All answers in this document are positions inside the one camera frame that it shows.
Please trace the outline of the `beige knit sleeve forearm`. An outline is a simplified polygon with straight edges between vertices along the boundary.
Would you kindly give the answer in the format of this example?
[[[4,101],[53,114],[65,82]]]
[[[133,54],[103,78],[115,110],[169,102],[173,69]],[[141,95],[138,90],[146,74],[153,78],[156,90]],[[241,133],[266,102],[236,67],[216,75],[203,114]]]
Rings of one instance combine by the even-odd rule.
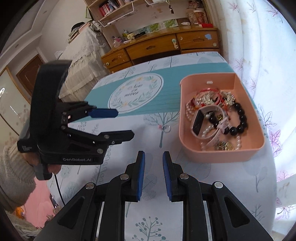
[[[1,204],[8,212],[27,202],[34,191],[34,166],[39,163],[34,153],[20,153],[17,145],[4,147],[1,154]]]

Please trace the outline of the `left hand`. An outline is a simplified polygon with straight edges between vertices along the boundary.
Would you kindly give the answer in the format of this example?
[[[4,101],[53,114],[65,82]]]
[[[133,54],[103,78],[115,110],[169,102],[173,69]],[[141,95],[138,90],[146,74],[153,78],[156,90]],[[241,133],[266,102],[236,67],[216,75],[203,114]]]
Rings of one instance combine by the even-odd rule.
[[[37,153],[22,153],[22,157],[32,167],[40,164],[40,156]],[[61,165],[48,165],[49,173],[58,174],[61,170]]]

